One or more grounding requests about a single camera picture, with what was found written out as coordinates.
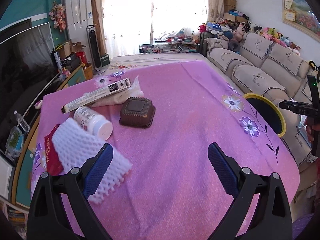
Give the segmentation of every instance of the red packet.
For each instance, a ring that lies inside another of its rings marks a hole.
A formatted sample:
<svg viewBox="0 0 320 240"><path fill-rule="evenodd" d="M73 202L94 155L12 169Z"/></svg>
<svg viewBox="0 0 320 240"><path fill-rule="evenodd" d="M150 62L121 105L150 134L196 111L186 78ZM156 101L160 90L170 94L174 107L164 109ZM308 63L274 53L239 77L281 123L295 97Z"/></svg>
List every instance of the red packet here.
<svg viewBox="0 0 320 240"><path fill-rule="evenodd" d="M57 130L60 124L57 124L51 131L51 133L44 137L44 145L45 145L45 158L47 161L47 172L51 176L57 176L63 171L63 166L59 161L59 157L57 152L54 149L52 143L52 136L54 132Z"/></svg>

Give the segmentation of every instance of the metal screw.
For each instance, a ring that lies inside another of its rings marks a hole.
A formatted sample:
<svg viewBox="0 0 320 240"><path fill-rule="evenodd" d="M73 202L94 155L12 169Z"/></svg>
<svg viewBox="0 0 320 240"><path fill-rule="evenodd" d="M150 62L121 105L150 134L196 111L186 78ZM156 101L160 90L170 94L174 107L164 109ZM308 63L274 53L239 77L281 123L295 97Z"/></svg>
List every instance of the metal screw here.
<svg viewBox="0 0 320 240"><path fill-rule="evenodd" d="M47 173L46 171L45 172L42 172L41 173L41 178L46 178L48 177L49 173Z"/></svg>
<svg viewBox="0 0 320 240"><path fill-rule="evenodd" d="M279 179L280 175L276 172L272 173L272 177L274 177L275 179Z"/></svg>
<svg viewBox="0 0 320 240"><path fill-rule="evenodd" d="M72 174L77 174L79 171L80 171L80 169L78 167L74 167L71 169Z"/></svg>
<svg viewBox="0 0 320 240"><path fill-rule="evenodd" d="M247 167L242 168L243 173L250 174L251 170Z"/></svg>

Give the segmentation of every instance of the water bottle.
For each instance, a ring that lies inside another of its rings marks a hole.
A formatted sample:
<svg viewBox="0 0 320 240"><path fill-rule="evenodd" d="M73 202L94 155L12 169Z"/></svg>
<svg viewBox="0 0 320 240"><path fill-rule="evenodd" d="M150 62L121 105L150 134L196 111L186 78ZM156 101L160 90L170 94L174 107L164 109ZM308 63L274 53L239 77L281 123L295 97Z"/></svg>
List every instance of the water bottle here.
<svg viewBox="0 0 320 240"><path fill-rule="evenodd" d="M16 116L16 120L18 121L19 125L21 126L21 128L25 131L25 132L29 132L30 131L30 126L28 125L28 123L26 122L26 120L23 119L22 115L17 113L17 111L13 112L14 115Z"/></svg>

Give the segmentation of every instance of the blue gripper pad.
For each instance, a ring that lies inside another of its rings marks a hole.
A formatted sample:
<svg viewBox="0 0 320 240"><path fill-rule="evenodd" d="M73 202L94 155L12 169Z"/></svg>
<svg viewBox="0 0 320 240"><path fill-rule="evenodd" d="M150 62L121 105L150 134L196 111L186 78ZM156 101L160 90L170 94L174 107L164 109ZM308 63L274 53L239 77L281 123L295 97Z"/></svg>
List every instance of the blue gripper pad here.
<svg viewBox="0 0 320 240"><path fill-rule="evenodd" d="M236 198L239 194L237 176L233 173L224 153L217 144L209 145L208 158L226 193Z"/></svg>
<svg viewBox="0 0 320 240"><path fill-rule="evenodd" d="M97 158L94 165L89 170L87 176L84 178L84 189L82 191L84 197L88 197L94 193L106 173L113 158L113 148L109 144Z"/></svg>

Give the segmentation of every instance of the teal wall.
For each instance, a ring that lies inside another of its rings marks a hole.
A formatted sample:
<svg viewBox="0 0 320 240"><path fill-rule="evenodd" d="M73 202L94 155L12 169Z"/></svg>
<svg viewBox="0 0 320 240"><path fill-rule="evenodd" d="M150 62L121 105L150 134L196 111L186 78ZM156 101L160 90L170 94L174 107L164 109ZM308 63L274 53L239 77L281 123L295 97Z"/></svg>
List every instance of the teal wall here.
<svg viewBox="0 0 320 240"><path fill-rule="evenodd" d="M22 19L38 15L38 18L40 17L41 19L33 19L32 26L49 22L55 46L63 43L66 40L65 31L60 32L58 29L54 29L53 21L48 17L53 1L61 2L61 0L12 0L0 19L0 29Z"/></svg>

